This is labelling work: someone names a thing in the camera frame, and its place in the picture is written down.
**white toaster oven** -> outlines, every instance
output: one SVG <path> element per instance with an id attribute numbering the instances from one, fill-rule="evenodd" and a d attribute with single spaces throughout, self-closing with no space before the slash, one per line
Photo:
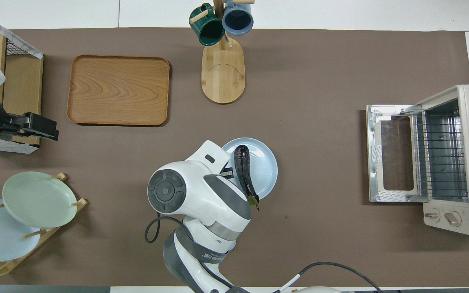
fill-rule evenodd
<path id="1" fill-rule="evenodd" d="M 469 235 L 469 85 L 366 112 L 370 200 L 422 202 L 425 224 Z"/>

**white floor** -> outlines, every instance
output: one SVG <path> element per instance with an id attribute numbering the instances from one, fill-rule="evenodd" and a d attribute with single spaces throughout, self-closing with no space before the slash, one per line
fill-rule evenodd
<path id="1" fill-rule="evenodd" d="M 187 27 L 190 11 L 201 3 L 0 0 L 0 24 L 8 29 Z M 469 57 L 469 0 L 255 0 L 252 14 L 254 28 L 466 31 Z"/>

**mug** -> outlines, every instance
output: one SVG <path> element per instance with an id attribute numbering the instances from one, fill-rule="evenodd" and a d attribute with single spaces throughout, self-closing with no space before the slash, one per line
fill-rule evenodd
<path id="1" fill-rule="evenodd" d="M 224 28 L 222 21 L 216 17 L 213 7 L 209 3 L 202 4 L 201 7 L 195 8 L 189 19 L 199 15 L 203 11 L 208 11 L 207 15 L 190 24 L 193 31 L 199 37 L 199 41 L 204 46 L 212 46 L 218 43 L 224 36 Z"/>
<path id="2" fill-rule="evenodd" d="M 251 4 L 234 4 L 227 0 L 222 25 L 225 31 L 231 35 L 245 35 L 253 28 L 253 16 Z"/>

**brown rectangular tray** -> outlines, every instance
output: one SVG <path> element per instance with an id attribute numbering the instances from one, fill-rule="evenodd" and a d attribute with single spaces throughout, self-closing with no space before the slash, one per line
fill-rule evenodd
<path id="1" fill-rule="evenodd" d="M 157 126 L 168 91 L 163 58 L 82 55 L 72 63 L 66 113 L 78 124 Z"/>

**brown table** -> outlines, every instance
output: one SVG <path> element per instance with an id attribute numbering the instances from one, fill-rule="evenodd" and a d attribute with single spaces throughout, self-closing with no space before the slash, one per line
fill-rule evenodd
<path id="1" fill-rule="evenodd" d="M 30 154 L 0 152 L 4 182 L 21 171 L 65 172 L 89 205 L 0 284 L 182 285 L 165 269 L 161 239 L 145 243 L 155 217 L 153 171 L 184 160 L 206 139 L 266 143 L 278 182 L 220 266 L 240 286 L 281 286 L 311 262 L 354 267 L 379 286 L 469 286 L 469 236 L 425 226 L 420 204 L 370 204 L 364 109 L 414 103 L 469 83 L 464 33 L 253 30 L 237 37 L 246 89 L 233 104 L 200 86 L 201 45 L 189 28 L 18 30 L 45 54 L 42 114 L 59 141 Z M 70 66 L 78 55 L 158 56 L 171 63 L 161 127 L 69 122 Z M 366 286 L 317 267 L 296 286 Z"/>

